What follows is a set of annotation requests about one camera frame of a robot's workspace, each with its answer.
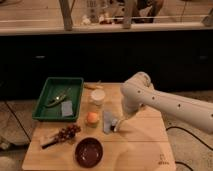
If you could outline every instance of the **brown bowl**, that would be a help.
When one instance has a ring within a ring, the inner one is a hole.
[[[101,143],[92,137],[81,140],[75,149],[75,158],[80,166],[90,168],[97,165],[103,156]]]

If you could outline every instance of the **spoon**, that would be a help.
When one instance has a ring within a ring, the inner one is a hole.
[[[45,107],[53,107],[60,102],[62,102],[67,97],[67,92],[71,89],[71,87],[67,88],[64,92],[60,93],[58,96],[54,97],[52,100],[49,101]]]

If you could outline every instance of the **grapes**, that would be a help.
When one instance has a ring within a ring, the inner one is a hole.
[[[81,127],[77,124],[70,124],[66,128],[62,128],[58,135],[55,136],[55,141],[64,142],[75,137],[75,134],[81,131]]]

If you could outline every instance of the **table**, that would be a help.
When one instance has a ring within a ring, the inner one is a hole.
[[[84,89],[77,123],[82,131],[71,142],[58,143],[46,149],[39,144],[41,136],[68,125],[65,122],[39,122],[33,133],[22,168],[24,170],[97,170],[97,171],[171,171],[175,162],[161,113],[151,107],[142,108],[136,116],[125,121],[118,133],[103,133],[103,122],[96,128],[85,125],[90,111],[102,115],[108,110],[122,113],[120,83],[102,83],[106,98],[102,106],[89,100],[91,90]],[[103,157],[95,167],[82,168],[74,158],[76,145],[86,137],[97,138],[103,146]]]

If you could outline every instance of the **wire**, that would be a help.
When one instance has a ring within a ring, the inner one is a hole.
[[[17,122],[19,123],[19,125],[22,128],[23,132],[27,136],[28,140],[31,141],[30,136],[27,134],[26,130],[24,129],[23,125],[21,124],[20,120],[16,116],[15,112],[13,111],[13,109],[10,107],[10,105],[6,101],[4,101],[4,103],[7,106],[7,108],[9,109],[9,111],[12,113],[12,115],[15,117],[15,119],[17,120]]]
[[[187,0],[185,0],[184,6],[183,6],[183,11],[180,15],[180,22],[182,22],[182,20],[183,20],[183,15],[184,15],[185,10],[186,10],[186,5],[187,5]]]
[[[2,2],[0,3],[0,7],[19,4],[19,3],[21,3],[22,1],[23,1],[23,0],[19,0],[19,1],[17,1],[17,2],[8,2],[8,3],[7,3],[7,0],[5,0],[5,1],[2,1]]]
[[[187,165],[186,163],[184,163],[184,162],[181,162],[181,161],[175,161],[175,163],[176,163],[176,164],[183,165],[183,166],[187,167],[190,171],[193,171],[193,169],[192,169],[189,165]]]
[[[187,132],[188,134],[190,134],[191,136],[193,136],[194,138],[196,138],[198,141],[200,141],[204,146],[206,146],[209,150],[213,151],[213,148],[210,147],[208,144],[206,144],[203,140],[201,140],[200,138],[198,138],[195,134],[193,134],[192,132],[188,131],[185,128],[179,127],[179,126],[171,126],[166,128],[166,131],[170,130],[170,129],[180,129],[183,130],[185,132]]]

